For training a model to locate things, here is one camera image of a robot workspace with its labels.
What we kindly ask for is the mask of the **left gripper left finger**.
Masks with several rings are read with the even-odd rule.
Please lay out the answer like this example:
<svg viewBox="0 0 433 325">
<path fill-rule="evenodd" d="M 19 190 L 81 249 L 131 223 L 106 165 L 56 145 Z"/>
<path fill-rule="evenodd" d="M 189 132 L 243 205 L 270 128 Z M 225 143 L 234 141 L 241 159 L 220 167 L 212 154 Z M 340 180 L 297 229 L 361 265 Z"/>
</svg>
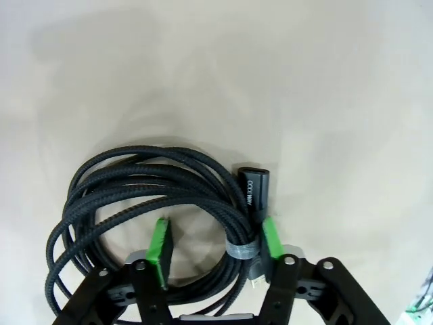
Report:
<svg viewBox="0 0 433 325">
<path fill-rule="evenodd" d="M 140 324 L 172 324 L 166 289 L 173 247 L 170 220 L 160 218 L 147 250 L 131 253 L 118 271 L 94 267 L 53 323 L 115 324 L 135 304 Z"/>
</svg>

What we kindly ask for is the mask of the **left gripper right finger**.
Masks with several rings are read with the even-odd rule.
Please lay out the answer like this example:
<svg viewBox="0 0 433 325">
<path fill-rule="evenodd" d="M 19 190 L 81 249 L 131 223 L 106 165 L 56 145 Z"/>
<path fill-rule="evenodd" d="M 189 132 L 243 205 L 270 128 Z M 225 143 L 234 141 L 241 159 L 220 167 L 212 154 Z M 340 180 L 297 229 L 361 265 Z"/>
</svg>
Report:
<svg viewBox="0 0 433 325">
<path fill-rule="evenodd" d="M 294 301 L 305 300 L 324 324 L 389 324 L 352 274 L 334 257 L 312 264 L 285 251 L 273 220 L 262 223 L 261 252 L 270 287 L 257 324 L 288 324 Z"/>
</svg>

